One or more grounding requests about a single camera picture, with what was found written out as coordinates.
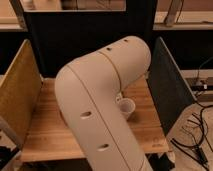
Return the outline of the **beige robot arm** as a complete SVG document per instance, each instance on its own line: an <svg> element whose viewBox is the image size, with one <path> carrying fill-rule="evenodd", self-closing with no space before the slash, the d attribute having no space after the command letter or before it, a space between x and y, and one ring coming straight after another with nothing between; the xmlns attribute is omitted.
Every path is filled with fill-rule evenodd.
<svg viewBox="0 0 213 171"><path fill-rule="evenodd" d="M152 171L116 96L150 66L148 45L124 37L64 65L55 79L62 117L93 171Z"/></svg>

